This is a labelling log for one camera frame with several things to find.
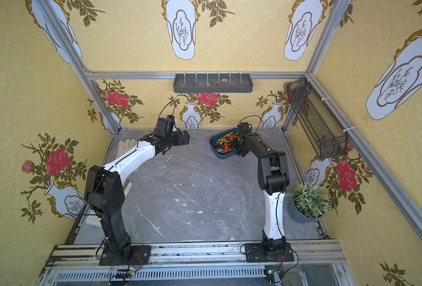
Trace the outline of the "teal plastic storage box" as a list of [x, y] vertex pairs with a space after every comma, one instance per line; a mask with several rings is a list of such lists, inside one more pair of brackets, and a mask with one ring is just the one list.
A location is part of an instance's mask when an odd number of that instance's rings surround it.
[[209, 142], [214, 155], [221, 160], [236, 155], [236, 152], [233, 149], [233, 143], [237, 141], [238, 137], [239, 132], [237, 128], [223, 131], [212, 136]]

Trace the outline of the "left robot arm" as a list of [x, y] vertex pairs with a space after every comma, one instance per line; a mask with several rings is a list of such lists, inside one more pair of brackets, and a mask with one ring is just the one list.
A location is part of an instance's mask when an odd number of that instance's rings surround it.
[[131, 238], [125, 230], [122, 206], [123, 184], [142, 164], [173, 146], [189, 144], [187, 131], [155, 132], [140, 138], [133, 148], [104, 166], [89, 169], [85, 200], [99, 218], [105, 235], [104, 253], [127, 262], [133, 255]]

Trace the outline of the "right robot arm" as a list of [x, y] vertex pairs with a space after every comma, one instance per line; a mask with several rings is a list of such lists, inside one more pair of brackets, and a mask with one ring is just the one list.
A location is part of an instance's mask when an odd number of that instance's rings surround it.
[[283, 207], [290, 184], [287, 155], [267, 145], [258, 133], [240, 132], [232, 149], [238, 156], [253, 153], [257, 158], [257, 180], [265, 201], [262, 247], [266, 253], [284, 251], [287, 241], [283, 226]]

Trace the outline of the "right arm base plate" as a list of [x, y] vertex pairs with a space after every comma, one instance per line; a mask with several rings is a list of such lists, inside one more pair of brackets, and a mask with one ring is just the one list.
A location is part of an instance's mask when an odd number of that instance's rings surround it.
[[294, 253], [289, 243], [268, 245], [265, 243], [244, 244], [244, 254], [248, 263], [294, 262]]

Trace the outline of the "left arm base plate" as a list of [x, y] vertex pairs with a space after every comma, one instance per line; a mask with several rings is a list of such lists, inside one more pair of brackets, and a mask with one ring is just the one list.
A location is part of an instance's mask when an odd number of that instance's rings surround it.
[[103, 253], [99, 259], [100, 266], [118, 265], [147, 265], [151, 255], [150, 245], [130, 245], [123, 250], [116, 251], [107, 244], [104, 245]]

